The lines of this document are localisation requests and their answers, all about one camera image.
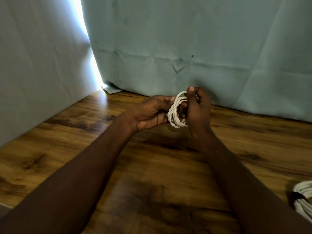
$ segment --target cable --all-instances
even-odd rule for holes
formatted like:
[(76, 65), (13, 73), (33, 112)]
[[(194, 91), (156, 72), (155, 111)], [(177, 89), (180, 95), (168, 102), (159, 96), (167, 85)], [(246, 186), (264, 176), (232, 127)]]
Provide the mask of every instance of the cable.
[(294, 186), (294, 208), (297, 213), (312, 223), (312, 205), (308, 198), (312, 197), (312, 181), (300, 182)]
[(182, 119), (182, 121), (179, 120), (177, 117), (177, 106), (179, 106), (182, 102), (186, 101), (186, 97), (182, 96), (182, 94), (185, 94), (186, 91), (182, 91), (179, 93), (174, 100), (174, 103), (172, 104), (171, 108), (168, 111), (168, 121), (170, 124), (175, 128), (181, 128), (181, 127), (187, 127), (185, 119)]

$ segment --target wooden floor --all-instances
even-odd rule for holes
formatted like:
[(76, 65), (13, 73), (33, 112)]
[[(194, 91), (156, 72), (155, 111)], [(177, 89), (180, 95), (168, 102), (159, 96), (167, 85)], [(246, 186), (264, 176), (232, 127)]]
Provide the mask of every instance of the wooden floor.
[[(0, 203), (16, 206), (145, 97), (96, 91), (0, 149)], [(312, 180), (312, 125), (213, 107), (212, 129), (287, 202)], [(188, 139), (164, 125), (123, 150), (85, 233), (239, 233), (228, 202)]]

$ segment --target black velcro strap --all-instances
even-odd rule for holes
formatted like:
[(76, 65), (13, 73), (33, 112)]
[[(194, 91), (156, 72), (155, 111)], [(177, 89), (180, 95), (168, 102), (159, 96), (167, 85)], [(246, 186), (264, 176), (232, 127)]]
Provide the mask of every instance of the black velcro strap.
[(291, 198), (294, 202), (298, 199), (304, 199), (306, 202), (309, 203), (309, 200), (303, 194), (296, 192), (296, 191), (291, 192)]

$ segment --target person's right arm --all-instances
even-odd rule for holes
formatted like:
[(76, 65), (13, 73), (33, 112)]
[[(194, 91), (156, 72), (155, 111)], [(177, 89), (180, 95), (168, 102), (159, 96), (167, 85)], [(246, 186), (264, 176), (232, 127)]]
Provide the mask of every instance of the person's right arm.
[(312, 233), (312, 225), (263, 185), (215, 136), (211, 101), (201, 88), (187, 90), (189, 131), (245, 233)]

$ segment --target hand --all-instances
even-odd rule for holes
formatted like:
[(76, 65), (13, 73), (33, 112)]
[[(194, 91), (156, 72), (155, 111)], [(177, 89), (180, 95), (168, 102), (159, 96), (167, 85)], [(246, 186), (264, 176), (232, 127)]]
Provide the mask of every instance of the hand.
[(210, 128), (211, 100), (202, 88), (192, 86), (188, 87), (186, 97), (189, 131), (193, 138), (200, 139), (212, 132)]
[(135, 132), (139, 132), (166, 123), (166, 110), (172, 106), (174, 100), (173, 96), (155, 95), (125, 113), (131, 118)]

